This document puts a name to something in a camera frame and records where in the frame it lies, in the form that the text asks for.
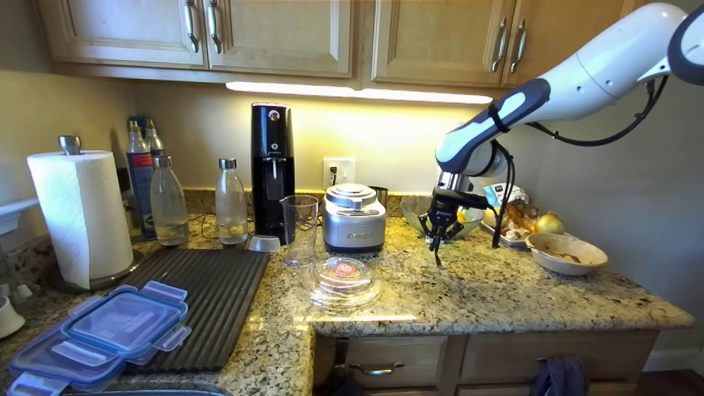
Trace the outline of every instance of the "electrical outlet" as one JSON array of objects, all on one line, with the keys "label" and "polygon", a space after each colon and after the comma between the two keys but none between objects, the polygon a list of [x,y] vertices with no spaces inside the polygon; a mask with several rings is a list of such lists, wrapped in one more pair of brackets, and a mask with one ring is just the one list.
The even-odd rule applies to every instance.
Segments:
[{"label": "electrical outlet", "polygon": [[323,158],[323,190],[338,184],[354,184],[354,158]]}]

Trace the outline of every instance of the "rice cooker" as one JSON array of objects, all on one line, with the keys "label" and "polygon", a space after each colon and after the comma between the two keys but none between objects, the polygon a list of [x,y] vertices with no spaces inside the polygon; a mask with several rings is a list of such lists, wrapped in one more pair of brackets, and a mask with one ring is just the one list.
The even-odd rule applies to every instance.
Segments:
[{"label": "rice cooker", "polygon": [[388,211],[368,185],[333,185],[326,192],[323,238],[330,254],[382,249]]}]

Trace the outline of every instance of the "under-cabinet light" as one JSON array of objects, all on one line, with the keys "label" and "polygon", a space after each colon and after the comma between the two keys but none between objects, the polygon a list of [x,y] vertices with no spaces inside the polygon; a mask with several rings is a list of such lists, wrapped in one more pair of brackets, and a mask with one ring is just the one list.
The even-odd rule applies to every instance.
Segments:
[{"label": "under-cabinet light", "polygon": [[427,103],[469,103],[469,107],[490,103],[490,97],[487,95],[450,95],[450,92],[382,91],[382,88],[351,91],[345,86],[308,86],[308,84],[228,82],[227,88],[238,92],[267,92],[267,95],[294,95],[294,97],[340,97],[340,100],[427,102]]}]

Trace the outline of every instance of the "black appliance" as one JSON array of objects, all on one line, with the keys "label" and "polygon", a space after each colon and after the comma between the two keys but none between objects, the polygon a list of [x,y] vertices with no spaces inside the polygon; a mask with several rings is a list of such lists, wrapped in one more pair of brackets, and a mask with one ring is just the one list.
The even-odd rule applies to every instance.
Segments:
[{"label": "black appliance", "polygon": [[283,245],[281,198],[294,192],[290,111],[251,107],[251,190],[255,234],[277,236]]}]

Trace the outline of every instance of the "cabinet handle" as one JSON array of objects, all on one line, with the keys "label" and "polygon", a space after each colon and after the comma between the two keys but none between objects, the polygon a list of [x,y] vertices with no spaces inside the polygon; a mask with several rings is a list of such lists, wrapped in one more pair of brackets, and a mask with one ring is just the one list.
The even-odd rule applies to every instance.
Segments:
[{"label": "cabinet handle", "polygon": [[365,376],[394,376],[394,373],[401,370],[403,364],[389,364],[389,365],[377,365],[377,367],[363,367],[363,365],[338,365],[338,367],[347,367]]},{"label": "cabinet handle", "polygon": [[193,5],[193,0],[187,0],[187,3],[184,3],[183,16],[184,16],[184,32],[187,32],[187,36],[189,36],[189,41],[191,41],[191,48],[193,48],[193,54],[198,54],[195,5]]},{"label": "cabinet handle", "polygon": [[492,48],[490,70],[500,70],[504,56],[505,56],[505,20],[502,20],[500,32],[497,32],[497,45]]},{"label": "cabinet handle", "polygon": [[223,41],[220,41],[220,10],[217,3],[212,0],[212,5],[207,8],[207,20],[209,20],[209,29],[212,29],[212,41],[215,45],[215,52],[220,54]]},{"label": "cabinet handle", "polygon": [[525,54],[525,43],[527,43],[525,20],[520,24],[520,34],[516,34],[516,36],[520,36],[520,43],[516,43],[516,47],[514,47],[513,62],[510,62],[510,68],[508,68],[510,75],[513,75],[514,68],[522,64],[524,54]]}]

